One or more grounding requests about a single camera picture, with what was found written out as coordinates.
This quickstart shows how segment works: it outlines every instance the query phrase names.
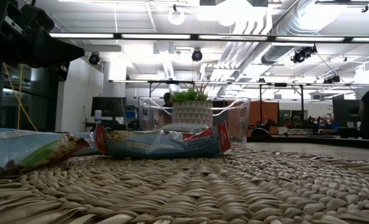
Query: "ductwork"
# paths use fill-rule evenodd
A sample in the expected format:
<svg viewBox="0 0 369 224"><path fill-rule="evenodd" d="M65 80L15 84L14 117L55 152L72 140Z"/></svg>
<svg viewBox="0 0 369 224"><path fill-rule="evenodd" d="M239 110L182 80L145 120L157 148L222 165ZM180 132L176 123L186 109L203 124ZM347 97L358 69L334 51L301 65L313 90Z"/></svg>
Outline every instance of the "ductwork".
<svg viewBox="0 0 369 224"><path fill-rule="evenodd" d="M342 13L342 9L343 6L316 5L315 0L299 0L296 6L273 28L271 35L315 35L336 19ZM270 43L258 44L255 53L265 51L264 54L252 54L244 63L243 68L252 63L274 64L293 48L292 46L277 46Z"/></svg>

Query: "security camera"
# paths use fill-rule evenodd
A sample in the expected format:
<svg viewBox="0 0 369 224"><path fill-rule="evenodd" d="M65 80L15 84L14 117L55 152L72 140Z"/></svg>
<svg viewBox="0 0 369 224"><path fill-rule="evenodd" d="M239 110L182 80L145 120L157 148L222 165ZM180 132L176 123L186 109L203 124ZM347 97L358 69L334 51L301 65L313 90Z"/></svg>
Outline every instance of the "security camera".
<svg viewBox="0 0 369 224"><path fill-rule="evenodd" d="M92 52L89 57L89 63L92 65L99 65L102 62L99 54L99 52Z"/></svg>
<svg viewBox="0 0 369 224"><path fill-rule="evenodd" d="M199 62L202 60L202 53L200 49L195 49L194 52L192 53L192 60L194 62Z"/></svg>

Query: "desk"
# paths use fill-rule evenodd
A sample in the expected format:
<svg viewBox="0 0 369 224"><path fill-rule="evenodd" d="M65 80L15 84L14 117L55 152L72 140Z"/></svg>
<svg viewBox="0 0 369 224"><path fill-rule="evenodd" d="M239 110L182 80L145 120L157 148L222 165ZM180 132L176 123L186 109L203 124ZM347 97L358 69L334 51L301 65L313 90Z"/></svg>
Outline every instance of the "desk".
<svg viewBox="0 0 369 224"><path fill-rule="evenodd" d="M84 123L86 130L87 128L91 128L90 132L93 132L96 129L96 125L102 125L104 128L111 128L115 131L126 131L126 125L125 124L117 124L117 123Z"/></svg>

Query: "ceiling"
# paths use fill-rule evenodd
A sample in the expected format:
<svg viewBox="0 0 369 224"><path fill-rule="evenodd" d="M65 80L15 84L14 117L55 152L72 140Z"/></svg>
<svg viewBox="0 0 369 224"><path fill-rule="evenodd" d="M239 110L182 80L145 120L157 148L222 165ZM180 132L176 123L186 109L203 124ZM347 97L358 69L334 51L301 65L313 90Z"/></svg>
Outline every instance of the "ceiling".
<svg viewBox="0 0 369 224"><path fill-rule="evenodd" d="M198 1L189 1L197 5ZM282 0L282 6L270 9L273 23L292 4L294 0ZM54 20L53 32L140 32L140 33L196 33L196 34L230 34L235 26L222 26L217 21L198 20L199 7L181 7L185 12L185 19L181 25L173 25L168 21L168 13L172 6L145 4L101 4L88 2L60 2L59 0L37 0L36 6L44 9ZM320 30L317 35L365 35L369 36L369 11L361 13L363 7L348 7L329 25ZM156 41L140 40L76 40L76 44L93 51L97 47L110 46L111 52L100 54L108 58L115 54L114 46L121 46L122 52L128 60L127 73L131 78L144 74L156 74L163 70L160 54L154 54ZM177 47L189 49L200 48L203 53L201 62L193 62L192 53L181 51L172 55L174 70L200 71L203 63L217 62L225 52L228 42L192 42L172 41ZM341 68L344 78L351 81L355 74L355 67L362 63L356 62L369 57L369 44L317 44L318 53L329 65L313 55L312 58L294 67L289 61L290 56L281 60L268 70L266 77L271 82L292 82L315 78L329 72L331 68Z"/></svg>

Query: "plastic bag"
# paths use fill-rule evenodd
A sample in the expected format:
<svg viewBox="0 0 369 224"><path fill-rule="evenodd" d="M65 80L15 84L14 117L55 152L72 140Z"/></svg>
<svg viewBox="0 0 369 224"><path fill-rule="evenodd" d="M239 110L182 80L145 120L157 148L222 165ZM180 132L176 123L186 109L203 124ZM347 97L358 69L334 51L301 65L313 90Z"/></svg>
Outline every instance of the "plastic bag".
<svg viewBox="0 0 369 224"><path fill-rule="evenodd" d="M0 128L0 175L68 159L74 153L96 152L92 133L69 135Z"/></svg>
<svg viewBox="0 0 369 224"><path fill-rule="evenodd" d="M216 157L231 148L226 124L200 134L173 131L113 131L96 127L96 145L113 157L162 159L173 157Z"/></svg>

